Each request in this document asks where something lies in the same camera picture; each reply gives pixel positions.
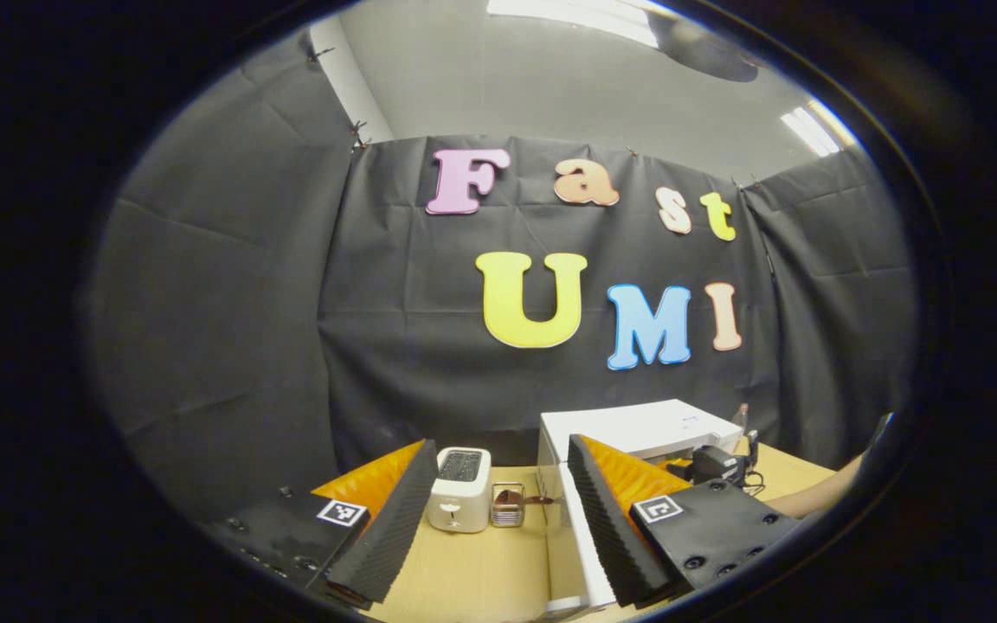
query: white box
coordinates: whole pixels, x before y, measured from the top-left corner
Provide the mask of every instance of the white box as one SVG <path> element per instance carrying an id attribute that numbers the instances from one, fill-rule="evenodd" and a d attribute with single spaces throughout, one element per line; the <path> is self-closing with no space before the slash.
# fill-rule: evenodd
<path id="1" fill-rule="evenodd" d="M 585 434 L 641 459 L 717 446 L 733 453 L 741 428 L 682 400 L 541 414 L 537 484 L 545 506 L 550 606 L 541 620 L 573 620 L 616 601 L 598 562 L 587 520 L 567 466 L 571 434 Z"/>

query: yellow letter u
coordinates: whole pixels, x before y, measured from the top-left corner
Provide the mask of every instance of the yellow letter u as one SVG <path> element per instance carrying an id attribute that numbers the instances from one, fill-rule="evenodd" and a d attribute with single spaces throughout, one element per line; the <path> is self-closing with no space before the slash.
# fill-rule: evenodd
<path id="1" fill-rule="evenodd" d="M 533 265 L 522 253 L 483 253 L 475 267 L 483 272 L 483 322 L 499 342 L 516 348 L 549 348 L 575 335 L 582 315 L 579 273 L 587 259 L 574 253 L 545 256 L 556 273 L 556 315 L 538 323 L 525 316 L 522 273 Z"/>

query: fluorescent light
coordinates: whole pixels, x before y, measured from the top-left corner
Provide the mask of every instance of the fluorescent light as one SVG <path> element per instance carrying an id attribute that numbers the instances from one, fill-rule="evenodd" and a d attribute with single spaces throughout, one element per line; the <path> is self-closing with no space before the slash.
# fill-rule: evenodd
<path id="1" fill-rule="evenodd" d="M 838 138 L 841 139 L 841 142 L 846 147 L 856 144 L 856 138 L 852 135 L 852 132 L 849 132 L 847 127 L 841 123 L 841 119 L 838 119 L 830 109 L 827 109 L 826 104 L 820 103 L 818 100 L 811 100 L 807 102 L 807 107 L 814 114 L 818 115 L 822 121 L 828 123 L 830 129 L 833 130 L 834 134 L 838 135 Z"/>
<path id="2" fill-rule="evenodd" d="M 802 122 L 803 127 L 806 127 L 807 132 L 813 134 L 820 143 L 826 146 L 828 153 L 835 154 L 841 151 L 841 147 L 838 147 L 838 145 L 833 142 L 833 138 L 827 134 L 826 129 L 822 127 L 822 124 L 818 123 L 818 119 L 810 117 L 810 113 L 802 110 L 802 107 L 794 109 L 793 114 L 796 118 L 799 118 L 799 121 Z"/>
<path id="3" fill-rule="evenodd" d="M 645 11 L 618 0 L 490 0 L 487 12 L 585 25 L 657 47 Z"/>
<path id="4" fill-rule="evenodd" d="M 810 131 L 802 125 L 802 121 L 799 118 L 796 118 L 791 113 L 787 113 L 784 114 L 783 117 L 780 117 L 780 119 L 782 119 L 783 123 L 786 123 L 787 127 L 790 127 L 795 134 L 798 134 L 799 138 L 802 138 L 803 141 L 807 143 L 807 146 L 810 147 L 812 152 L 818 154 L 819 157 L 827 157 L 827 155 L 830 155 L 830 151 L 826 149 L 826 146 L 823 145 L 818 138 L 811 134 Z"/>

